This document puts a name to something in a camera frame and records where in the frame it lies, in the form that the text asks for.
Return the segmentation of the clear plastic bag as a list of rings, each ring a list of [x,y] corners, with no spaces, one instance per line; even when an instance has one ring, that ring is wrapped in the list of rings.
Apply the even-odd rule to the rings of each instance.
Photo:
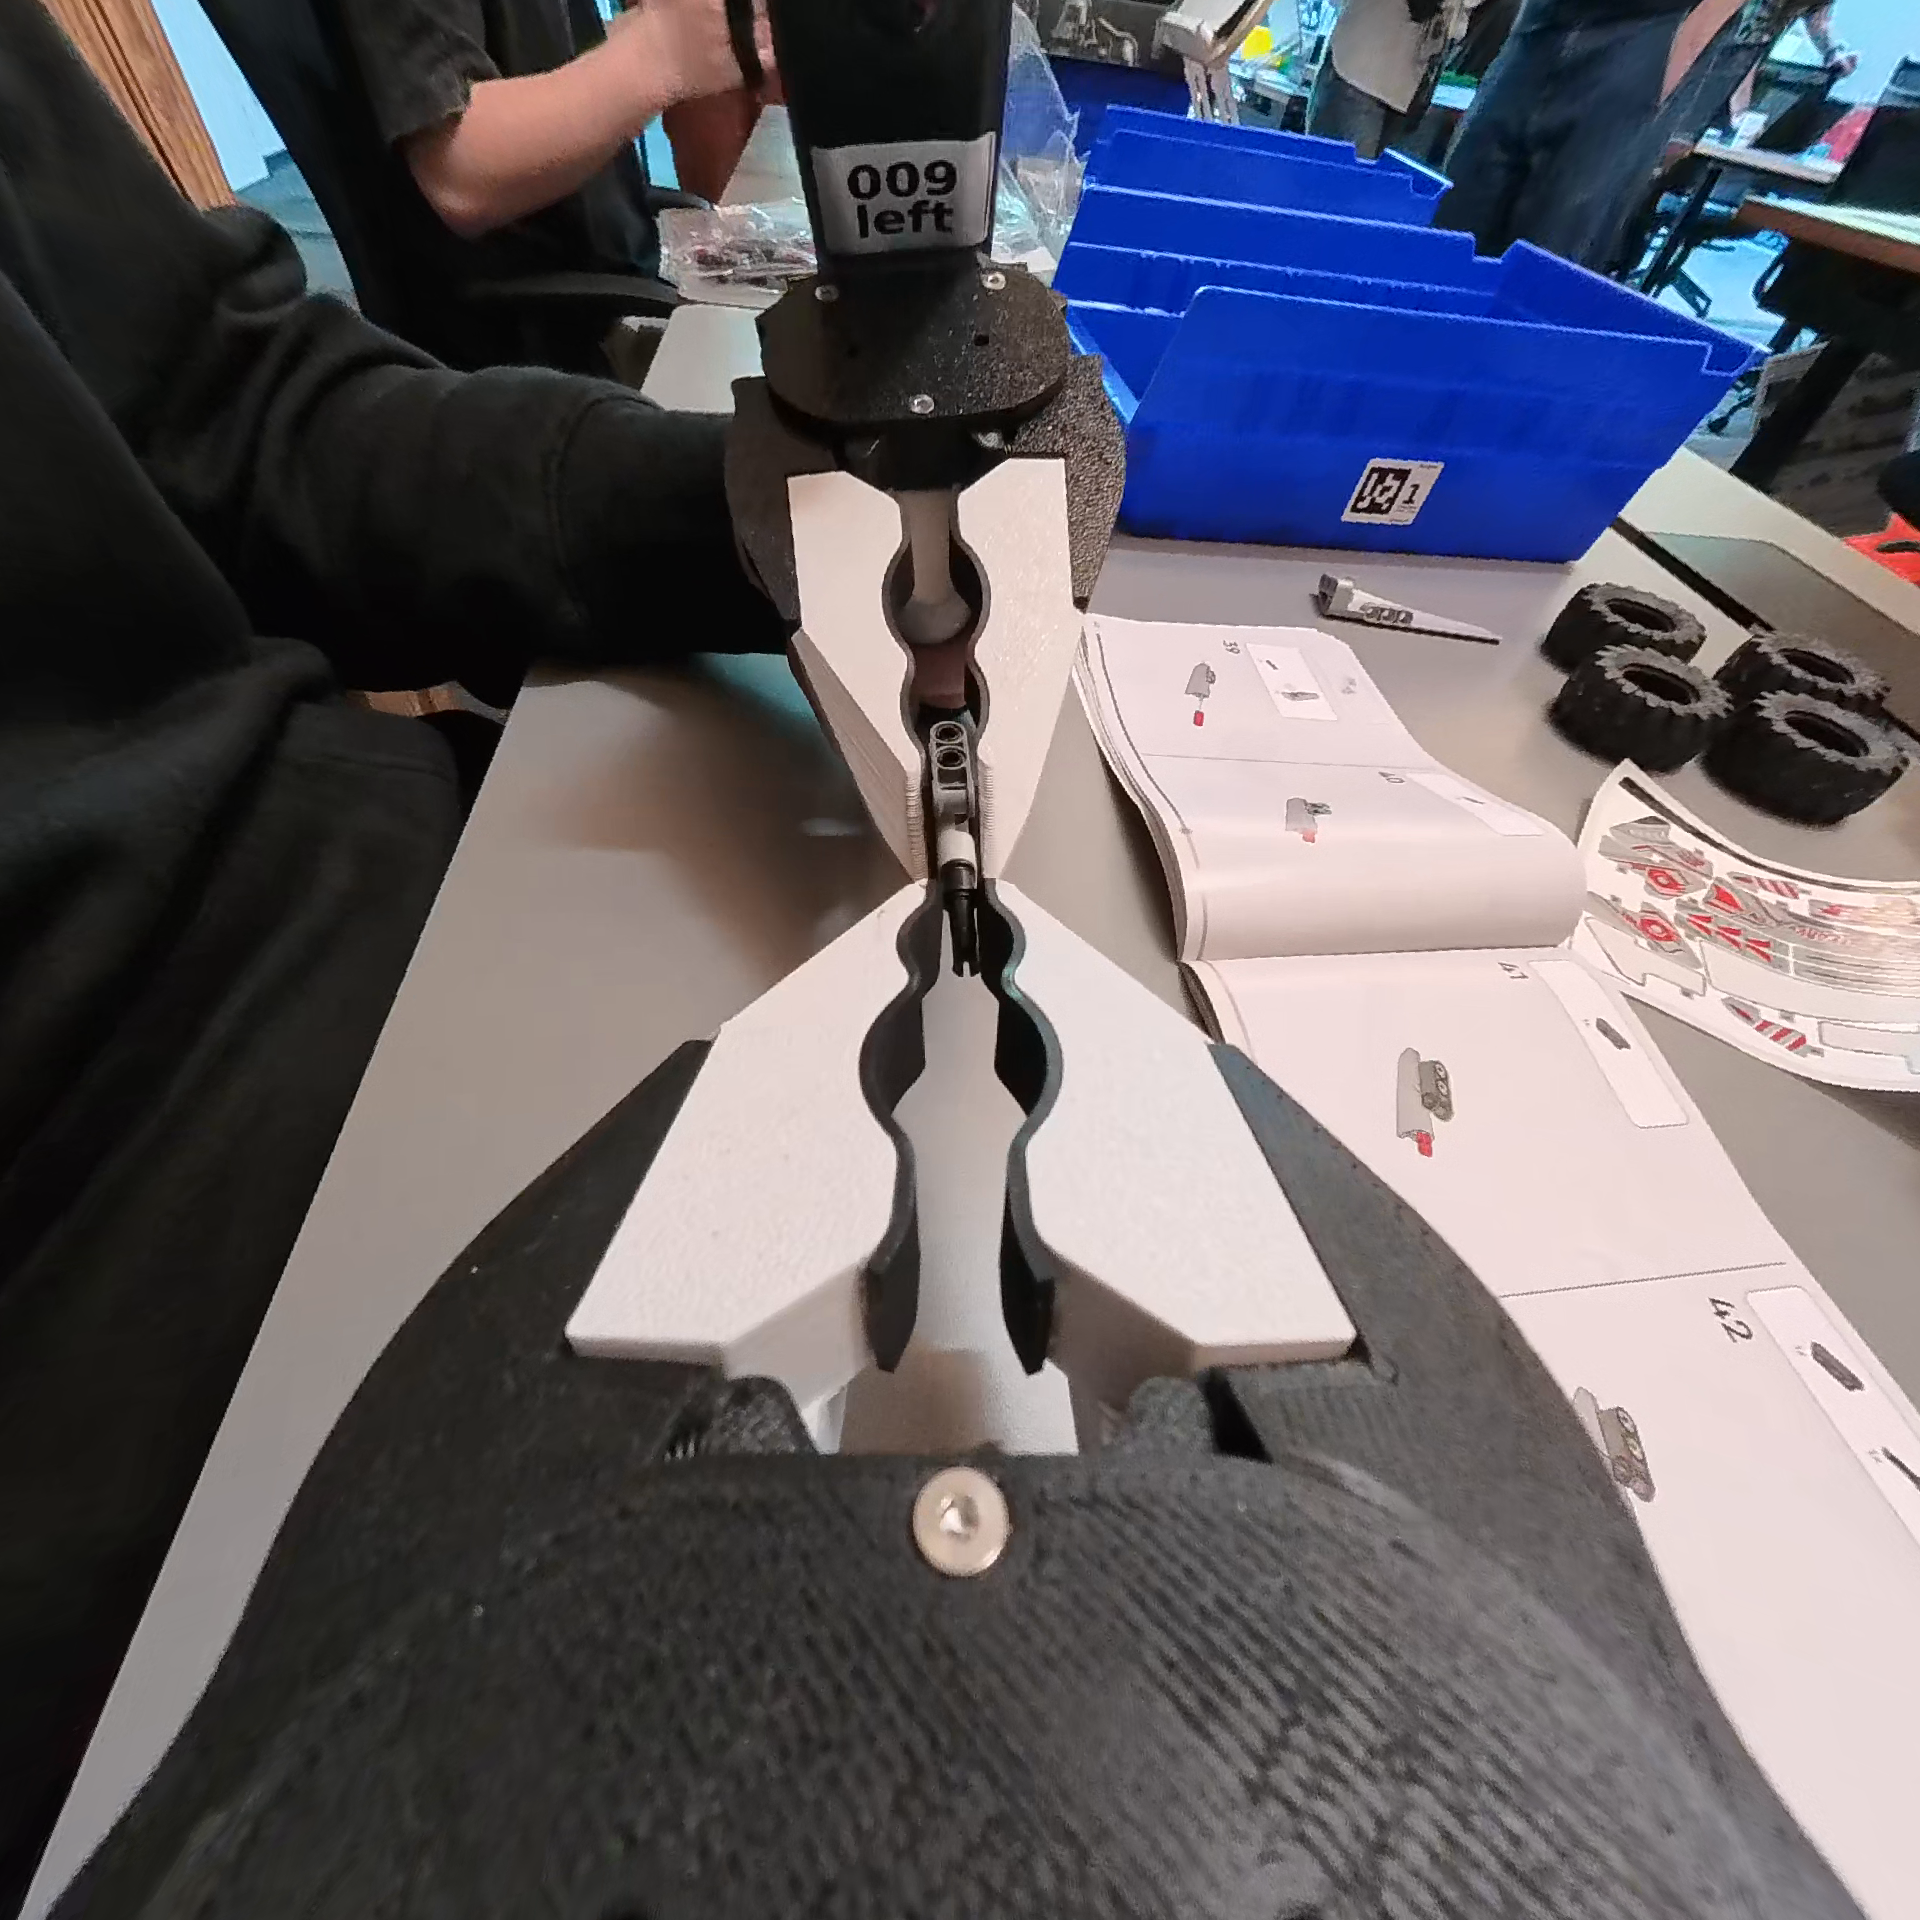
[[[1069,105],[1045,40],[1014,6],[1003,130],[997,143],[994,257],[1034,265],[1061,257],[1084,185],[1074,150],[1079,114]]]

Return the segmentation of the person's black clothed torso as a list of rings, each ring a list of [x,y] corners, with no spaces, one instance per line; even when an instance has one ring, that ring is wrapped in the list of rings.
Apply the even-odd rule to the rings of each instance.
[[[3,1916],[459,842],[336,650],[449,636],[525,396],[191,207],[3,4]]]

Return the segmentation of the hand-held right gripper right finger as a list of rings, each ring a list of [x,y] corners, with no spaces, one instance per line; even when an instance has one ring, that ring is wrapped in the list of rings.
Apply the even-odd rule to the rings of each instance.
[[[999,1301],[1025,1372],[1105,1448],[1133,1390],[1350,1358],[1359,1332],[1229,1065],[1187,1016],[1016,886],[994,890],[1007,1147]]]

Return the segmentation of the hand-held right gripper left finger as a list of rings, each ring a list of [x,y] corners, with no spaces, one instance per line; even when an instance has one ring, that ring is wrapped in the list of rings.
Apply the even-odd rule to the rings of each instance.
[[[938,964],[939,907],[909,879],[686,1051],[686,1094],[565,1321],[577,1354],[781,1382],[841,1448],[849,1384],[897,1364],[916,1316],[897,1107],[921,1065],[867,1091],[859,1059],[894,1005],[894,1035],[925,1041]]]

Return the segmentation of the plastic bag of toy parts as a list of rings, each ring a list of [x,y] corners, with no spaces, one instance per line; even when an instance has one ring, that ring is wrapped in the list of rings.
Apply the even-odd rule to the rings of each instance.
[[[770,305],[812,276],[812,225],[803,197],[662,207],[659,273],[682,299]]]

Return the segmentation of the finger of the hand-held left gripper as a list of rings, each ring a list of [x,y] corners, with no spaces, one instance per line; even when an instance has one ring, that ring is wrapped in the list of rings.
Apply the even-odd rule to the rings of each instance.
[[[913,658],[886,602],[904,554],[900,507],[847,471],[794,474],[788,501],[801,593],[797,676],[880,838],[909,879],[926,879],[926,752],[906,710]]]
[[[1055,741],[1084,616],[1074,602],[1069,464],[1014,458],[957,496],[957,537],[985,589],[981,852],[1007,873]]]

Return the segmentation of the wooden panel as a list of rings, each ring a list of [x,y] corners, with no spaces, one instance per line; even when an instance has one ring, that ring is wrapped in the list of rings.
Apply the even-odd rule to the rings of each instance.
[[[116,110],[199,207],[238,205],[154,4],[54,4]]]

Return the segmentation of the grey toy beam piece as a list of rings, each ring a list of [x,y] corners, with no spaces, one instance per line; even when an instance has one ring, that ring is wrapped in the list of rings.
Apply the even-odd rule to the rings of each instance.
[[[973,713],[938,713],[925,750],[930,869],[943,875],[957,867],[963,883],[976,886],[985,875],[985,779]]]

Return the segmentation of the brown background table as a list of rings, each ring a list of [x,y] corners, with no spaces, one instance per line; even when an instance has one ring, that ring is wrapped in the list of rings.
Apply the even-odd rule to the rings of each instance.
[[[1827,199],[1751,197],[1738,226],[1788,238],[1761,308],[1820,340],[1734,461],[1765,492],[1871,359],[1916,372],[1916,105],[1873,110]]]

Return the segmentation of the blue plastic bin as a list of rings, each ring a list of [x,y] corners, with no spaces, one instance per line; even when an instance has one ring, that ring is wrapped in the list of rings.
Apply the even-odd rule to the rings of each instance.
[[[1157,110],[1187,115],[1192,92],[1185,69],[1123,68],[1105,61],[1050,56],[1055,81],[1069,110],[1074,114],[1074,148],[1090,150],[1102,115],[1111,105]]]
[[[1202,291],[1474,314],[1500,286],[1503,262],[1456,229],[1105,185],[1055,269],[1070,305],[1152,314],[1185,314]]]
[[[1084,185],[1411,226],[1428,226],[1449,194],[1447,173],[1402,152],[1364,159],[1323,136],[1117,115],[1102,128]]]

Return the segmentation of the blue bin with tag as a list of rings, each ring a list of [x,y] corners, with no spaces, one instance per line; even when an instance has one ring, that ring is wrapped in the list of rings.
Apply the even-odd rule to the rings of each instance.
[[[1704,324],[1202,286],[1129,421],[1121,532],[1577,561],[1753,361]]]

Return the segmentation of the grey wedge brick separator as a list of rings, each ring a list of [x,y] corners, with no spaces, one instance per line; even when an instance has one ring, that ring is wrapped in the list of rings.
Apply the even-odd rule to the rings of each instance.
[[[1440,616],[1440,612],[1423,612],[1414,606],[1367,593],[1355,579],[1331,574],[1331,570],[1317,574],[1317,585],[1313,589],[1313,602],[1326,618],[1335,618],[1342,624],[1402,633],[1402,636],[1447,636],[1447,637],[1474,643],[1474,646],[1500,646],[1503,643],[1503,636],[1496,636],[1482,624],[1472,624],[1472,622],[1452,618],[1452,616]]]

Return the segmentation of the black toy tire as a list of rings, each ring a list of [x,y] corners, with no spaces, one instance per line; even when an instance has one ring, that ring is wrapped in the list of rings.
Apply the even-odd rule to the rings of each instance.
[[[1896,790],[1913,755],[1883,723],[1848,704],[1764,691],[1730,741],[1739,797],[1792,826],[1829,829]]]
[[[1593,583],[1556,612],[1539,653],[1549,666],[1577,673],[1611,646],[1638,646],[1694,663],[1706,646],[1706,629],[1695,612],[1660,593]]]
[[[1820,700],[1871,720],[1888,715],[1888,677],[1842,646],[1816,636],[1753,629],[1724,666],[1716,684],[1738,704],[1765,691]]]
[[[1546,720],[1589,755],[1673,772],[1699,760],[1734,713],[1734,696],[1694,658],[1613,643],[1573,666]]]

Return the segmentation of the red and grey sticker sheet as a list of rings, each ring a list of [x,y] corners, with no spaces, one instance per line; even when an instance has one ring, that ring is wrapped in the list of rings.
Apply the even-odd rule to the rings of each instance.
[[[1573,953],[1622,993],[1837,1091],[1916,1094],[1916,883],[1739,848],[1635,762],[1580,829]]]

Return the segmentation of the open instruction booklet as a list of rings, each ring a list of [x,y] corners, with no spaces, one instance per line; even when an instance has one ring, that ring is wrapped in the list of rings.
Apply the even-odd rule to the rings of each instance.
[[[1916,1642],[1916,1432],[1631,1000],[1569,837],[1313,629],[1090,616],[1090,724],[1215,1024],[1520,1321],[1730,1639]]]

